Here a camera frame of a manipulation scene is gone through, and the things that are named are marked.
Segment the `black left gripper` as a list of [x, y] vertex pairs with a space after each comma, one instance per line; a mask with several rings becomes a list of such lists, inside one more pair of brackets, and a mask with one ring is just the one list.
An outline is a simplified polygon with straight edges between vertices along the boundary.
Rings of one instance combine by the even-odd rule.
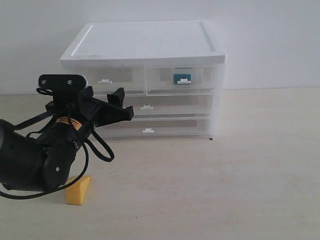
[[123, 108], [123, 87], [107, 94], [107, 102], [94, 98], [93, 88], [83, 85], [46, 85], [44, 93], [52, 96], [45, 107], [53, 113], [44, 128], [46, 135], [90, 135], [92, 129], [112, 123], [131, 121], [134, 108]]

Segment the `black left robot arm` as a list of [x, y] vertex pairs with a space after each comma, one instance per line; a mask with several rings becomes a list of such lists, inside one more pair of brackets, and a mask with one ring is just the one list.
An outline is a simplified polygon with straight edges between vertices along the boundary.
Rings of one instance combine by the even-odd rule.
[[10, 190], [27, 191], [28, 199], [67, 188], [77, 152], [89, 151], [104, 162], [114, 153], [96, 128], [130, 121], [132, 107], [124, 107], [125, 90], [118, 88], [103, 101], [85, 87], [69, 92], [38, 88], [52, 96], [46, 111], [20, 124], [0, 122], [1, 196], [12, 199]]

